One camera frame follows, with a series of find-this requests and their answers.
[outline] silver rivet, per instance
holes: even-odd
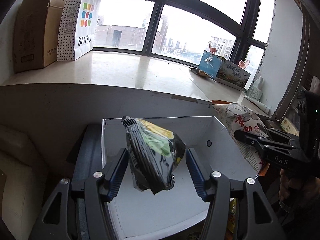
[[[93,176],[95,177],[95,178],[100,178],[100,177],[102,177],[102,172],[101,171],[96,171],[94,174],[93,174]]]
[[[69,183],[69,181],[70,181],[69,179],[62,179],[62,180],[60,180],[60,183],[63,185],[66,185]]]
[[[221,173],[218,171],[214,171],[214,172],[212,172],[212,176],[215,178],[219,178],[219,177],[221,177]]]
[[[254,184],[254,179],[253,178],[247,178],[247,183],[248,184]]]

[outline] beige chair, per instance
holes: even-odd
[[[27,135],[0,125],[0,170],[2,219],[17,240],[27,240],[41,211],[47,166]]]

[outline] open white box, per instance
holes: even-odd
[[[256,172],[244,160],[227,129],[214,116],[144,118],[175,132],[187,145],[204,156],[214,171],[229,179],[244,181]],[[102,165],[112,161],[120,148],[127,148],[126,130],[121,119],[102,122]],[[153,240],[180,232],[205,219],[209,203],[197,196],[185,158],[173,172],[173,189],[156,195],[133,187],[128,165],[118,196],[108,203],[118,239]]]

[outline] black window frame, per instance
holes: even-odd
[[[93,51],[111,51],[124,52],[130,54],[143,55],[148,57],[156,57],[166,59],[172,62],[181,63],[184,65],[198,67],[193,63],[175,59],[168,56],[152,53],[153,44],[156,37],[156,31],[160,22],[160,17],[164,5],[173,6],[184,11],[195,14],[202,19],[208,20],[222,29],[228,31],[236,37],[229,60],[238,64],[240,60],[245,60],[247,57],[250,45],[265,49],[266,43],[253,39],[254,31],[257,25],[260,2],[261,0],[246,0],[241,24],[231,19],[226,14],[220,12],[213,6],[200,0],[147,0],[154,2],[153,10],[150,17],[150,22],[146,32],[146,38],[143,44],[142,51],[119,49],[119,48],[103,48],[94,47]]]

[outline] colorful square logo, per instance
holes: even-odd
[[[87,27],[91,25],[91,21],[87,19],[92,18],[93,11],[94,11],[94,5],[87,2],[83,3],[83,11],[81,13],[82,20],[80,22],[81,27]]]

